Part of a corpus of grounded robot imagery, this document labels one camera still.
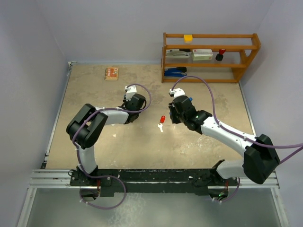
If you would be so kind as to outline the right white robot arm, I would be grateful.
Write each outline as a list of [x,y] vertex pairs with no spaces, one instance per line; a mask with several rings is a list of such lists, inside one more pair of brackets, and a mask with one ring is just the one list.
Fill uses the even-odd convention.
[[214,167],[210,178],[216,185],[232,177],[247,177],[254,183],[263,184],[280,164],[268,136],[255,137],[216,122],[211,113],[196,110],[186,95],[174,96],[169,110],[173,124],[183,123],[189,130],[216,139],[242,156],[242,160],[224,160]]

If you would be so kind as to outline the red tag key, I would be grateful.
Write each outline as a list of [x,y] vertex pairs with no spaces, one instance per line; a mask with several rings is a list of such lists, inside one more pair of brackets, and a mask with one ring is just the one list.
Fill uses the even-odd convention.
[[157,127],[159,128],[160,132],[163,132],[163,123],[165,122],[166,117],[163,115],[160,118],[159,123],[157,124]]

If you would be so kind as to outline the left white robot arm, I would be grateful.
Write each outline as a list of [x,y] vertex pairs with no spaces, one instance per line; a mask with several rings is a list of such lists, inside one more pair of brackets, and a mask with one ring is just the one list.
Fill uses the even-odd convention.
[[98,165],[95,161],[94,144],[99,139],[106,125],[129,124],[134,122],[140,111],[146,107],[146,98],[134,94],[130,100],[123,100],[123,104],[112,110],[96,108],[85,104],[74,116],[66,128],[70,139],[75,142],[77,157],[81,164],[71,175],[72,181],[81,184],[93,185],[97,182]]

